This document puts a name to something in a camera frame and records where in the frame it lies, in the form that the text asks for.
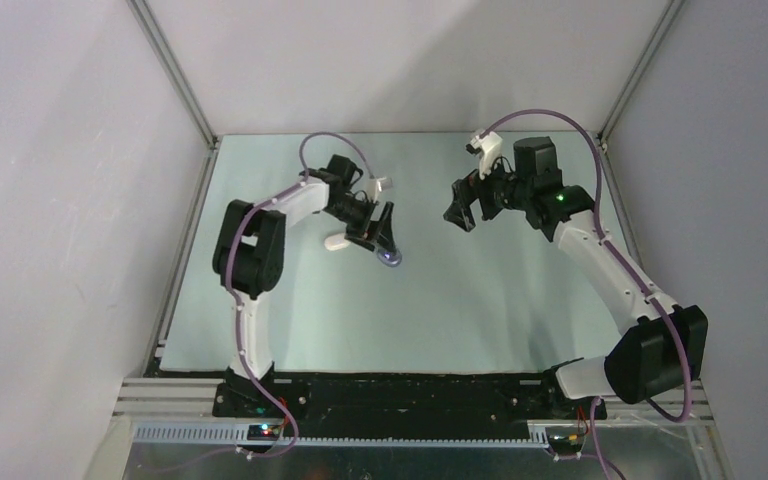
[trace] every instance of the wall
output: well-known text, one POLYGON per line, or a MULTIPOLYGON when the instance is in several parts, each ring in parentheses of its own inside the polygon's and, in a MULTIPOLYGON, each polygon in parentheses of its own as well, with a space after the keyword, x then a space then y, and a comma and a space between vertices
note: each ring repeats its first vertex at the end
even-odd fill
POLYGON ((666 0, 151 5, 219 133, 427 132, 598 130, 666 0))
POLYGON ((206 149, 126 2, 0 2, 0 478, 79 478, 206 149))
POLYGON ((610 139, 653 278, 710 319, 738 478, 768 478, 768 2, 688 2, 610 139))

